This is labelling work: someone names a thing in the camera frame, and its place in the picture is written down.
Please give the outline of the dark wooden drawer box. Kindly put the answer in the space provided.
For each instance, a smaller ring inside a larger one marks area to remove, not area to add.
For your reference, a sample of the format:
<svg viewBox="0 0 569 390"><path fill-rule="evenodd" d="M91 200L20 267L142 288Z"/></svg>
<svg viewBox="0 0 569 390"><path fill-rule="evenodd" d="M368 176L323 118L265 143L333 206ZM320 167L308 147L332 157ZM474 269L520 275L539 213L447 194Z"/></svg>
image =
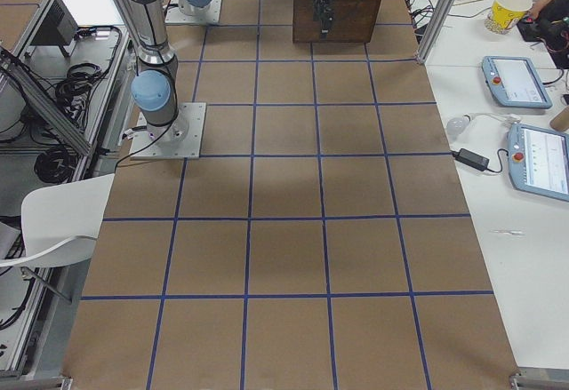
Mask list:
<svg viewBox="0 0 569 390"><path fill-rule="evenodd" d="M321 35L313 21L312 0L293 0L293 42L368 43L380 9L381 0L333 0L333 25Z"/></svg>

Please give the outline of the far teach pendant tablet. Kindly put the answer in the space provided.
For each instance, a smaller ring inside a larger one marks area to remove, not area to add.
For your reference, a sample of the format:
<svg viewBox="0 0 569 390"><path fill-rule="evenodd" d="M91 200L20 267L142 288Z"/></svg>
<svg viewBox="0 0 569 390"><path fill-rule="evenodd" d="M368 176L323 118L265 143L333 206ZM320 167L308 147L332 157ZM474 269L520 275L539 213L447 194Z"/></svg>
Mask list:
<svg viewBox="0 0 569 390"><path fill-rule="evenodd" d="M549 109L553 106L529 58L485 56L481 69L490 93L502 107Z"/></svg>

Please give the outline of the teach pendant tablet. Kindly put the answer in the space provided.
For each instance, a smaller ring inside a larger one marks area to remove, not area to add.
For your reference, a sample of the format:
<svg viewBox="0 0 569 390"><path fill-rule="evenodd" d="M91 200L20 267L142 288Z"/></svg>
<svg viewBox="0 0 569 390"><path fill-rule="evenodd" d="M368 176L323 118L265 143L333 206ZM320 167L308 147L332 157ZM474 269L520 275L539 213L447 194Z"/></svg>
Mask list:
<svg viewBox="0 0 569 390"><path fill-rule="evenodd" d="M509 177L515 189L568 201L568 135L515 123L508 133Z"/></svg>
<svg viewBox="0 0 569 390"><path fill-rule="evenodd" d="M490 93L502 107L549 109L553 106L529 58L485 56L481 69Z"/></svg>

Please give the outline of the cardboard tube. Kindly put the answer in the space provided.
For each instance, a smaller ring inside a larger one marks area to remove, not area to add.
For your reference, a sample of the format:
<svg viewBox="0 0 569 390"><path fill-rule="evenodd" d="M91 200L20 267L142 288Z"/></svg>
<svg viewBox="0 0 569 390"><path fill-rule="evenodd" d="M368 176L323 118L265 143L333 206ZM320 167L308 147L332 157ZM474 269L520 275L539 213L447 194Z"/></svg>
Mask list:
<svg viewBox="0 0 569 390"><path fill-rule="evenodd" d="M555 131L567 131L569 129L569 107L565 107L549 122L549 126Z"/></svg>

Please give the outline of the yellow popcorn bucket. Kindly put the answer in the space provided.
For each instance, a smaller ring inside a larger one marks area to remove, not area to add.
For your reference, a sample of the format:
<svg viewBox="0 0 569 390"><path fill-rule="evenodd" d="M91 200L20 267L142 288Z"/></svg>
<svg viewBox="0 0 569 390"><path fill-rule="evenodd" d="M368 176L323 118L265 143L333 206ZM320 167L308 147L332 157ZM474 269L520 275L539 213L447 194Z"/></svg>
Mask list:
<svg viewBox="0 0 569 390"><path fill-rule="evenodd" d="M485 19L485 28L505 35L532 8L533 0L494 0Z"/></svg>

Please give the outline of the white plastic chair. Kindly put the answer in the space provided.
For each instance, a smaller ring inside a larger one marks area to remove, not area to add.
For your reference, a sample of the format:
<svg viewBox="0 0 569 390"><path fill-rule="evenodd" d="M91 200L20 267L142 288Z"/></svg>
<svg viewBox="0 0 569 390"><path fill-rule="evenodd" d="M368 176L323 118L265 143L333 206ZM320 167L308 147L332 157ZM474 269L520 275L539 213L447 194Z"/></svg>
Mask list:
<svg viewBox="0 0 569 390"><path fill-rule="evenodd" d="M99 236L113 173L30 192L21 205L24 255L2 267L52 268L90 259Z"/></svg>

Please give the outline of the white light bulb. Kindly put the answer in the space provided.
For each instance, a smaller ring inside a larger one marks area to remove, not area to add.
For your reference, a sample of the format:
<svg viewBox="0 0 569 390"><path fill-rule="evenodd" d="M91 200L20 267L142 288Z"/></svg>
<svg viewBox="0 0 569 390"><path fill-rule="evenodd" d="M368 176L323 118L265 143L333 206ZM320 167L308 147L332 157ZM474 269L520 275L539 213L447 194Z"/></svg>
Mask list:
<svg viewBox="0 0 569 390"><path fill-rule="evenodd" d="M445 131L450 139L458 138L472 122L469 115L461 115L451 118L445 126Z"/></svg>

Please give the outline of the aluminium frame post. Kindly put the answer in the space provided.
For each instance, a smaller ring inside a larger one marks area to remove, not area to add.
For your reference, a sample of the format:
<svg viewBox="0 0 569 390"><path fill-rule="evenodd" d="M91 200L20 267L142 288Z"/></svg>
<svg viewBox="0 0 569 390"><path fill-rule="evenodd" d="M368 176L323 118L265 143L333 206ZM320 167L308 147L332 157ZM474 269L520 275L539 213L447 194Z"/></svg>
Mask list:
<svg viewBox="0 0 569 390"><path fill-rule="evenodd" d="M453 6L454 0L438 0L435 10L429 20L427 28L419 44L416 59L424 64L427 61L430 51L438 39L438 36L445 23L445 19Z"/></svg>

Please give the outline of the near teach pendant tablet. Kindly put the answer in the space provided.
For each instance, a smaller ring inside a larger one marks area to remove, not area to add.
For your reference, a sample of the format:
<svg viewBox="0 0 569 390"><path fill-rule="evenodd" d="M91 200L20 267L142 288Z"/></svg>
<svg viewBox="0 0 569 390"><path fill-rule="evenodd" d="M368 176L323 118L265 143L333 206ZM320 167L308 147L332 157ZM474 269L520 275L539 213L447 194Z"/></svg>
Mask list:
<svg viewBox="0 0 569 390"><path fill-rule="evenodd" d="M509 177L515 189L568 201L568 135L515 123L508 133Z"/></svg>

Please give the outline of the black power adapter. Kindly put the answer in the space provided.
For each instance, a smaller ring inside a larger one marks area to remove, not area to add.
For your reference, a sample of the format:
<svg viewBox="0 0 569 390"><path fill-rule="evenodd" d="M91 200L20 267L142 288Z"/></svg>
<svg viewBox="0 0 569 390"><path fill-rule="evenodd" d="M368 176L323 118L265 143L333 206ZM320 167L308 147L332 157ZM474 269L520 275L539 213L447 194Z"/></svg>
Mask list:
<svg viewBox="0 0 569 390"><path fill-rule="evenodd" d="M488 158L467 150L466 148L461 148L458 151L452 151L452 155L457 162L463 163L478 171L486 171L488 169Z"/></svg>

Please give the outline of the black joystick controller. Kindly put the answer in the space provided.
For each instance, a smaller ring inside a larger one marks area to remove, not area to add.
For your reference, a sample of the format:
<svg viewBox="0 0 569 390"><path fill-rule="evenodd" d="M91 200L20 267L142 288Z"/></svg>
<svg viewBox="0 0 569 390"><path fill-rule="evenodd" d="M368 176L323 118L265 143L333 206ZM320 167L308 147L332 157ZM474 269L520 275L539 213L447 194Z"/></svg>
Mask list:
<svg viewBox="0 0 569 390"><path fill-rule="evenodd" d="M568 18L549 21L524 17L517 23L517 29L526 42L542 42L549 52L563 52L568 49Z"/></svg>

